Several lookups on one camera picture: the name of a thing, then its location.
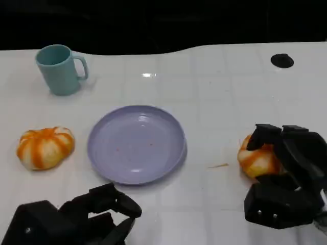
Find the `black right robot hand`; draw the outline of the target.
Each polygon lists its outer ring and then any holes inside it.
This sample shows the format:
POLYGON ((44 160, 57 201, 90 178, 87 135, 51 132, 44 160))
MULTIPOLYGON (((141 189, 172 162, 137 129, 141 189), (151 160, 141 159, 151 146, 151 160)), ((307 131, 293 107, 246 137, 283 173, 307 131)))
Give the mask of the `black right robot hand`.
POLYGON ((314 224, 326 232, 326 141, 296 125, 258 124, 238 151, 252 180, 248 222, 274 229, 314 224))

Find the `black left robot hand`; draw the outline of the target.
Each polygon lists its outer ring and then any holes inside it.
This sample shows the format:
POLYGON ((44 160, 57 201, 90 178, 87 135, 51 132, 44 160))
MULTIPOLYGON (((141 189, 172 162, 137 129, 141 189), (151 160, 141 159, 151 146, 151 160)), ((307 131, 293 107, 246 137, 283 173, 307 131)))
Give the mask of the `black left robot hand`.
POLYGON ((56 208, 49 201, 16 209, 2 244, 125 244, 141 207, 113 183, 56 208))

